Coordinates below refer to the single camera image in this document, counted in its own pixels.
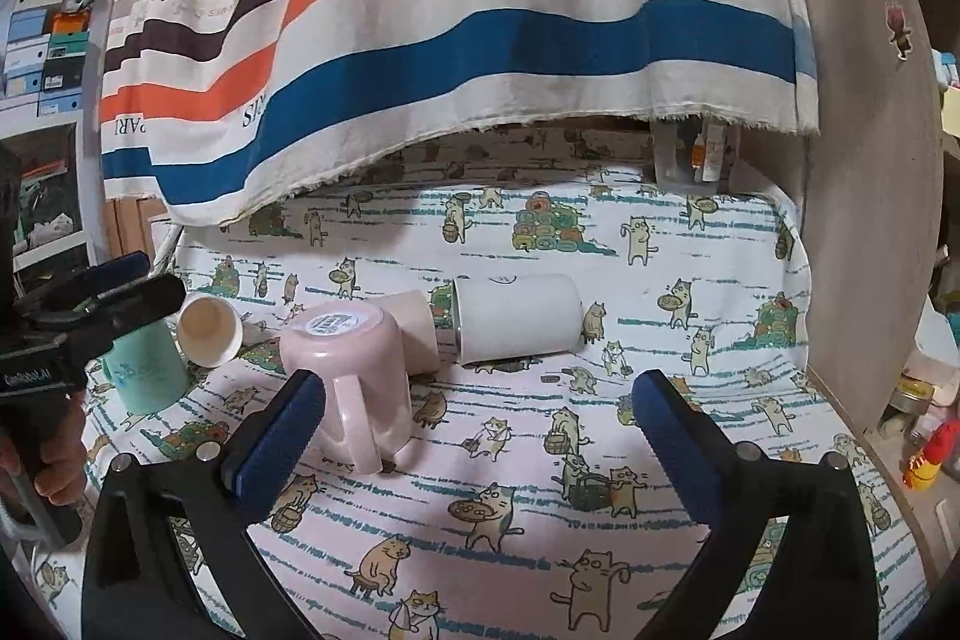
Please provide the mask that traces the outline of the person's left hand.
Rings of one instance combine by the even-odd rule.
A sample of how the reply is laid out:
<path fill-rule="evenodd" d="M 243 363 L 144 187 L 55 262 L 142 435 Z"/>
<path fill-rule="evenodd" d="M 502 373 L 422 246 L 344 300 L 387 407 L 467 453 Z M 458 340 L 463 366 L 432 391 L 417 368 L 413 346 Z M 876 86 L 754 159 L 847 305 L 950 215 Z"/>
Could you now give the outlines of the person's left hand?
<path fill-rule="evenodd" d="M 82 440 L 86 414 L 83 409 L 85 392 L 73 393 L 70 406 L 59 429 L 41 448 L 46 465 L 34 479 L 34 489 L 41 497 L 55 505 L 65 507 L 82 497 L 86 487 L 86 448 Z M 2 435 L 2 498 L 14 518 L 28 514 L 20 500 L 13 479 L 21 473 L 21 461 L 16 448 L 6 435 Z"/>

